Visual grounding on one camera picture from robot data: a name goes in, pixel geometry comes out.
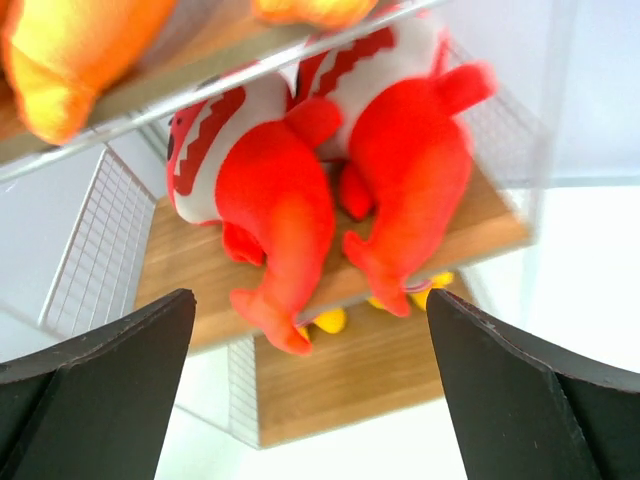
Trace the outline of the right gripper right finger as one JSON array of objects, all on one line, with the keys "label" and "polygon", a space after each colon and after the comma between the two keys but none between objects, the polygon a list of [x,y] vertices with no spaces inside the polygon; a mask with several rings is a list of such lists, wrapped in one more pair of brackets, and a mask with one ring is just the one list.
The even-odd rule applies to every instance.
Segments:
[{"label": "right gripper right finger", "polygon": [[636,479],[639,375],[434,289],[427,318],[470,479]]}]

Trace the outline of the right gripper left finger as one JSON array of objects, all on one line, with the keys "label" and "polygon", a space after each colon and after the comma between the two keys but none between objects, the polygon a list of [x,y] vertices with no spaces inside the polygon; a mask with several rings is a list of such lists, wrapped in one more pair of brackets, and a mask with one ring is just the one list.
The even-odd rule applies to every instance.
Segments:
[{"label": "right gripper left finger", "polygon": [[2,363],[2,478],[153,478],[195,313],[193,292],[177,289]]}]

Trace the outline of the red shark plush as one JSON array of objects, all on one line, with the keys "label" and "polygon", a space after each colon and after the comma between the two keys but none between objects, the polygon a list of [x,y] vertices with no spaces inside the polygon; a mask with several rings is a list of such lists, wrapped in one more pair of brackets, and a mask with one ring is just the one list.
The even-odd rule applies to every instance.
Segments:
[{"label": "red shark plush", "polygon": [[473,139],[461,114],[497,89],[480,61],[450,67],[450,35],[421,10],[300,63],[297,95],[322,97],[343,123],[321,148],[340,160],[341,206],[371,217],[370,235],[342,249],[373,296],[404,317],[409,278],[434,254],[470,181]]},{"label": "red shark plush", "polygon": [[280,72],[177,111],[170,121],[167,188],[177,214],[220,224],[227,255],[265,268],[233,309],[276,348],[310,354],[296,319],[323,273],[335,232],[328,178],[315,149],[342,124],[325,98],[295,102]]}]

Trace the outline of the large orange shark plush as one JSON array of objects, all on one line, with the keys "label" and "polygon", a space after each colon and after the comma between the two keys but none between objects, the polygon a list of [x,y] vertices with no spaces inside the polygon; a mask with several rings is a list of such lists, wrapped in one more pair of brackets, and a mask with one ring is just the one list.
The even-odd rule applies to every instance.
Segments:
[{"label": "large orange shark plush", "polygon": [[270,23],[306,23],[337,29],[363,20],[377,5],[376,0],[255,0],[253,13]]}]

